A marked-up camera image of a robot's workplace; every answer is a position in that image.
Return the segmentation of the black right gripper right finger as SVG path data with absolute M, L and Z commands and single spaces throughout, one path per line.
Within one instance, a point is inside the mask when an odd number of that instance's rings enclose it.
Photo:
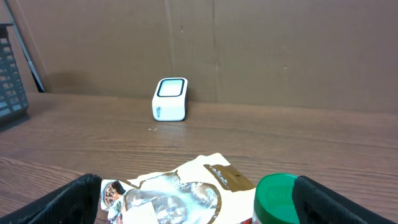
M 292 200 L 301 224 L 395 224 L 304 175 L 294 181 Z

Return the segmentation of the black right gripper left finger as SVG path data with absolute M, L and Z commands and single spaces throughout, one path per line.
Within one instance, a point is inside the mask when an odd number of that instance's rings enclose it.
M 102 178 L 85 174 L 15 212 L 1 224 L 94 224 Z

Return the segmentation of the green lid jar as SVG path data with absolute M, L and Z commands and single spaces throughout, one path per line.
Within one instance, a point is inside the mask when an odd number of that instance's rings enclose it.
M 292 191 L 297 176 L 276 173 L 264 176 L 254 195 L 253 224 L 293 224 L 299 218 Z

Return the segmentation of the beige brown snack bag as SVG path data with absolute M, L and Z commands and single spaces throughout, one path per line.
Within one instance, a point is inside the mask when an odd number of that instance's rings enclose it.
M 255 186 L 220 153 L 174 170 L 101 183 L 108 223 L 241 223 L 252 218 Z

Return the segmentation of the red snack stick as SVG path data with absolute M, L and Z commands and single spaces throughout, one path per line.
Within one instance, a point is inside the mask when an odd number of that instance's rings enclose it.
M 248 218 L 247 220 L 241 222 L 240 224 L 252 224 L 252 218 Z

